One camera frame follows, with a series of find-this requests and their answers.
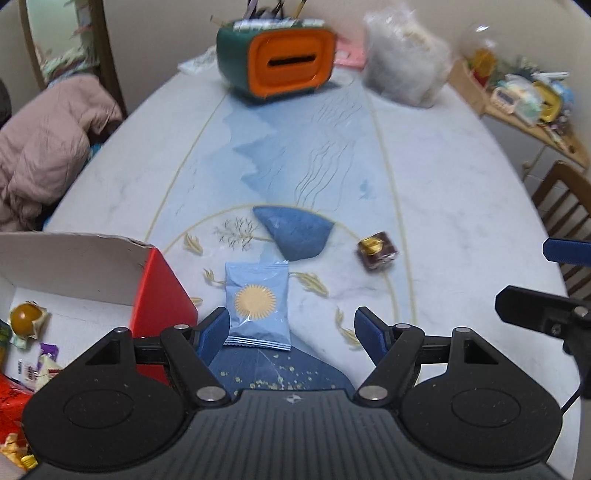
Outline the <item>yellow tissue box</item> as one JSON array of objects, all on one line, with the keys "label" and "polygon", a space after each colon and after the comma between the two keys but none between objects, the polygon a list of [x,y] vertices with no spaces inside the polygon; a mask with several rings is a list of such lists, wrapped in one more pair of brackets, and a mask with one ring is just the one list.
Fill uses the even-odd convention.
[{"label": "yellow tissue box", "polygon": [[535,81],[533,86],[541,97],[540,120],[544,123],[554,122],[562,110],[562,97],[542,81]]}]

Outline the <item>brown wooden chair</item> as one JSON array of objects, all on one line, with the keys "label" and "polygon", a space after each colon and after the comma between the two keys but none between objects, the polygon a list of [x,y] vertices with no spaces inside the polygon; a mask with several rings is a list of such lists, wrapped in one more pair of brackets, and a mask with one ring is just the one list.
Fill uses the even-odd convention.
[{"label": "brown wooden chair", "polygon": [[[590,241],[590,181],[569,164],[558,161],[532,196],[550,238]],[[558,263],[567,295],[590,300],[590,268]]]}]

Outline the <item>brown gold chocolate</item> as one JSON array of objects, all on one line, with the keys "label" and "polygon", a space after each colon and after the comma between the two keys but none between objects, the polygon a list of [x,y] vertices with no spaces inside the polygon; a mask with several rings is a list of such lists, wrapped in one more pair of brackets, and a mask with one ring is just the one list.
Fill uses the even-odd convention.
[{"label": "brown gold chocolate", "polygon": [[358,242],[358,255],[369,271],[387,268],[399,255],[387,232],[382,231]]}]

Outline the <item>red fried snack bag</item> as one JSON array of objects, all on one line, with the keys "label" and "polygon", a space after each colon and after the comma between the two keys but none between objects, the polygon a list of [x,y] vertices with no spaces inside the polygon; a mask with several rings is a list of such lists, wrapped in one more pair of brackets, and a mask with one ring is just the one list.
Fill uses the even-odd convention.
[{"label": "red fried snack bag", "polygon": [[33,392],[12,381],[4,374],[0,381],[0,428],[1,442],[11,435],[16,435],[16,441],[20,445],[26,443],[23,428],[22,415],[24,408]]}]

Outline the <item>orange drink bottle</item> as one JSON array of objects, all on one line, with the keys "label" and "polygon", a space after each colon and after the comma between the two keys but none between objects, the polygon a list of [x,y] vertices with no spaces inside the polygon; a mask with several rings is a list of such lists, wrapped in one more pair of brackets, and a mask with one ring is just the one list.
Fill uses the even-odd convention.
[{"label": "orange drink bottle", "polygon": [[470,61],[474,78],[485,87],[497,64],[496,54],[487,48],[479,48]]}]

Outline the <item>green orange tissue box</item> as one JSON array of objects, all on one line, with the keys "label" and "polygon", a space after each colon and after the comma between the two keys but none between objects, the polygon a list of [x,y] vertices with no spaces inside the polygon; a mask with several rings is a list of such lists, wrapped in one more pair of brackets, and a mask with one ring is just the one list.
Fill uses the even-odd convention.
[{"label": "green orange tissue box", "polygon": [[257,100],[321,88],[332,76],[337,36],[318,19],[239,20],[216,35],[219,72]]}]

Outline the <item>purple candy wrapper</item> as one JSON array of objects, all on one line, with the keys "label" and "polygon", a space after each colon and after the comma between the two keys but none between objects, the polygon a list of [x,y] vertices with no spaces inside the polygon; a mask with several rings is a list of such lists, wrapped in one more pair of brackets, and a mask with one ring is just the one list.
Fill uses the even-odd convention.
[{"label": "purple candy wrapper", "polygon": [[48,356],[52,361],[56,362],[59,355],[59,347],[55,344],[40,343],[39,360]]}]

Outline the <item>yellow snack packet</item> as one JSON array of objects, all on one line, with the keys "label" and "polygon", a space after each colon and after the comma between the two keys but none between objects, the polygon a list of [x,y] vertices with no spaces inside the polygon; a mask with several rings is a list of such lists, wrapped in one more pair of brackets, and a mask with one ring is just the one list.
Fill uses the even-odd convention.
[{"label": "yellow snack packet", "polygon": [[19,444],[19,437],[16,433],[10,433],[1,444],[1,453],[14,465],[24,471],[33,470],[38,466],[38,461],[28,449]]}]

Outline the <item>light blue sun snack packet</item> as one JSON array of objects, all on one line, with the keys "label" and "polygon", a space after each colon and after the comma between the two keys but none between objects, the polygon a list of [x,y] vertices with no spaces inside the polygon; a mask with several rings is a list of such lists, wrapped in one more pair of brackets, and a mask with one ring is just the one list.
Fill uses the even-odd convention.
[{"label": "light blue sun snack packet", "polygon": [[225,264],[225,345],[290,351],[288,277],[287,262]]}]

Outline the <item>white blue printed packet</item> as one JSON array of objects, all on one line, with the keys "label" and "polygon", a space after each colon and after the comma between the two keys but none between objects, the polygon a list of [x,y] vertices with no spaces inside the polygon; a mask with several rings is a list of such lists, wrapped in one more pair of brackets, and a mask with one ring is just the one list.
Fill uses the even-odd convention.
[{"label": "white blue printed packet", "polygon": [[62,368],[49,354],[42,355],[40,365],[18,362],[17,380],[26,389],[37,392],[55,378]]}]

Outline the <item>pink notebook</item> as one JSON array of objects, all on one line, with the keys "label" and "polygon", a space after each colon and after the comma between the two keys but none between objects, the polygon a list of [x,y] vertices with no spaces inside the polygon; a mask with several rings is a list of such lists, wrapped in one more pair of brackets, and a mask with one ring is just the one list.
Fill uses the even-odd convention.
[{"label": "pink notebook", "polygon": [[363,46],[356,45],[348,39],[339,36],[335,46],[335,66],[362,71],[366,64],[366,54]]}]

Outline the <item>clear plastic bag of snacks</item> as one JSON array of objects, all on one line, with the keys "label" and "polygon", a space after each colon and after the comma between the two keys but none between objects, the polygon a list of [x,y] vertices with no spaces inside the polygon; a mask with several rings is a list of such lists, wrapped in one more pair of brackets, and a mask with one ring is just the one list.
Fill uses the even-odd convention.
[{"label": "clear plastic bag of snacks", "polygon": [[433,107],[453,66],[448,43],[405,4],[369,12],[363,22],[366,87],[396,103]]}]

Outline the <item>egg yolk pastry packet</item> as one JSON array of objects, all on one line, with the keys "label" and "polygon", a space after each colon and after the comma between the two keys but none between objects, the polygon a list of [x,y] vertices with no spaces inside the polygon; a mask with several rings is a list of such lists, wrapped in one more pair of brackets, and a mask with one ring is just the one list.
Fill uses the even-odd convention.
[{"label": "egg yolk pastry packet", "polygon": [[27,301],[10,311],[9,325],[17,338],[37,340],[49,316],[46,308]]}]

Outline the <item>red white cardboard box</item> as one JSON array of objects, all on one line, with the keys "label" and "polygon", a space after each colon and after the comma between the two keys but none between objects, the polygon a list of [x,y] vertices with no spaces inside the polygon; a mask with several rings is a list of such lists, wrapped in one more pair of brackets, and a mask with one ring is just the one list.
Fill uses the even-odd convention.
[{"label": "red white cardboard box", "polygon": [[116,327],[153,337],[176,324],[197,323],[197,308],[162,253],[124,237],[56,233],[1,236],[1,318],[26,302],[48,319],[23,349],[10,344],[2,373],[30,386],[40,346],[57,346],[66,367]]}]

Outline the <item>white digital timer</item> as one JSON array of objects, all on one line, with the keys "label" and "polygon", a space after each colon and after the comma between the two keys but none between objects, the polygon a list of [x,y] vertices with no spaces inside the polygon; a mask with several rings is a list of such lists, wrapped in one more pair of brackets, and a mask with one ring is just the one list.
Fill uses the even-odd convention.
[{"label": "white digital timer", "polygon": [[505,115],[513,115],[519,97],[505,87],[496,87],[490,97],[491,105]]}]

